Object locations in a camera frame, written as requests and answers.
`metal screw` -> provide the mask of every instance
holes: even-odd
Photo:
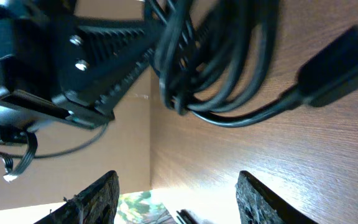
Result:
[[[80,46],[83,43],[83,40],[78,35],[72,35],[70,37],[70,42],[76,46]]]
[[[75,63],[75,67],[80,69],[81,71],[85,71],[88,69],[89,64],[85,60],[78,60],[77,63]]]

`gray wire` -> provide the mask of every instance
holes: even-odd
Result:
[[[34,156],[34,159],[50,159],[50,158],[54,158],[54,157],[60,157],[60,156],[65,156],[68,154],[72,154],[74,152],[78,152],[82,149],[87,148],[88,146],[92,145],[93,143],[95,143],[96,141],[98,141],[105,133],[107,130],[108,124],[104,124],[103,127],[100,129],[100,132],[95,135],[92,139],[90,139],[89,141],[84,142],[83,144],[74,147],[72,149],[67,149],[61,152],[56,152],[56,153],[52,153],[52,154],[44,154],[44,155],[39,155],[39,156]],[[13,159],[21,159],[23,158],[23,155],[10,155]]]

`cable connector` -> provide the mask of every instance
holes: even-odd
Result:
[[[298,72],[303,103],[326,106],[358,89],[358,26],[329,44]]]

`silver bolt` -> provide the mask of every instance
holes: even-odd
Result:
[[[70,37],[70,42],[76,46],[80,46],[83,43],[83,40],[80,36],[78,35],[72,35]]]
[[[79,60],[77,63],[75,63],[75,67],[80,69],[81,71],[85,71],[88,69],[89,64],[85,60]]]

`wooden table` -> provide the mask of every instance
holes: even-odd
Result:
[[[358,0],[283,1],[269,78],[237,113],[275,99],[309,58],[353,24]],[[154,189],[225,189],[248,170],[319,223],[358,223],[358,90],[324,108],[302,106],[248,128],[223,129],[165,109],[157,82],[151,111]]]

